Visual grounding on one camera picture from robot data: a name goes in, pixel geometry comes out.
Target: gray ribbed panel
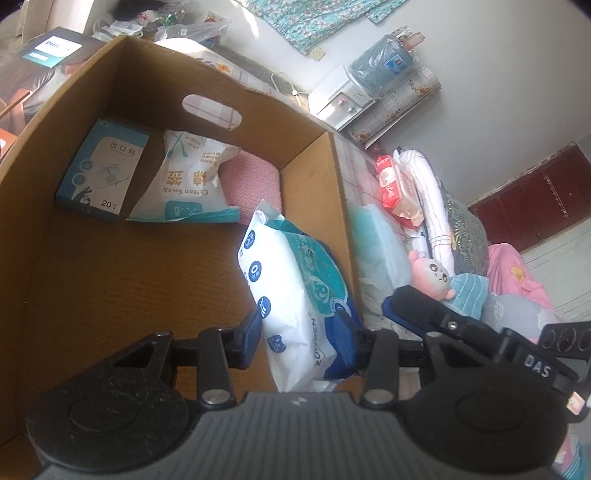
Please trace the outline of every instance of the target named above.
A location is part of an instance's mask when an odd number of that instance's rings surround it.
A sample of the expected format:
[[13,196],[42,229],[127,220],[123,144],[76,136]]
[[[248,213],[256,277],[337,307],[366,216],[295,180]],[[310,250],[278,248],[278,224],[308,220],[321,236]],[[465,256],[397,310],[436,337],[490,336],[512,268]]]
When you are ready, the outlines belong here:
[[153,465],[115,475],[50,467],[43,480],[556,480],[549,471],[483,476],[419,450],[396,418],[358,407],[348,393],[249,393],[207,413],[189,439]]

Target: pink stuffed toy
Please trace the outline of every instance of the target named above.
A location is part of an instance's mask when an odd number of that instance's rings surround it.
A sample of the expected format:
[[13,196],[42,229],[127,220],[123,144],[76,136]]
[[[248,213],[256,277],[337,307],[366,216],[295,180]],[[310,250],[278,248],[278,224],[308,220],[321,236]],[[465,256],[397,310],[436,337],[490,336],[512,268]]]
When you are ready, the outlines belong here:
[[408,260],[414,288],[437,301],[451,300],[455,296],[456,291],[450,288],[449,273],[437,260],[419,257],[416,250],[410,251]]

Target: box handle hole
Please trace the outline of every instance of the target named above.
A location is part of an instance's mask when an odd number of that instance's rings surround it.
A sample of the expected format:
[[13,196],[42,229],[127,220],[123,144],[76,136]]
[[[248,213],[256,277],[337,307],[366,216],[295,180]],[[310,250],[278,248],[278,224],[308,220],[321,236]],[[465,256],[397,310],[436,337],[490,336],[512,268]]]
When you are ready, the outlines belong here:
[[242,123],[242,115],[232,107],[194,93],[183,99],[183,108],[186,112],[226,130],[234,130]]

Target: wooden stick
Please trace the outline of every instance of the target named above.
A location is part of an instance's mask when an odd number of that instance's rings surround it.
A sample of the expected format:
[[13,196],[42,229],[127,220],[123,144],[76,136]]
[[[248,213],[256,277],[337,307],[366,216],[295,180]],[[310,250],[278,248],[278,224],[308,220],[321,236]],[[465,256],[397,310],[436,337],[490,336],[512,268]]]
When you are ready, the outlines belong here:
[[19,103],[25,101],[27,98],[29,98],[31,96],[31,92],[25,93],[22,97],[20,97],[18,100],[14,100],[13,103],[11,103],[10,105],[8,105],[4,110],[2,110],[0,112],[0,120],[2,118],[4,118],[6,115],[8,115],[10,113],[10,110],[12,110],[13,108],[15,108]]

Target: metal screw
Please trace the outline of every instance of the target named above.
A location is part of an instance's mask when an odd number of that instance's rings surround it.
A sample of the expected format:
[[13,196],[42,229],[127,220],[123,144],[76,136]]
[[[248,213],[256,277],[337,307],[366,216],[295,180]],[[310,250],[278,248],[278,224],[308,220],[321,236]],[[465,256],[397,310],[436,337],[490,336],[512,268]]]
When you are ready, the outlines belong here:
[[212,388],[204,392],[201,398],[205,403],[209,403],[210,405],[220,405],[230,400],[230,394],[221,388]]
[[383,388],[374,388],[365,392],[363,398],[372,405],[384,405],[394,400],[394,395]]

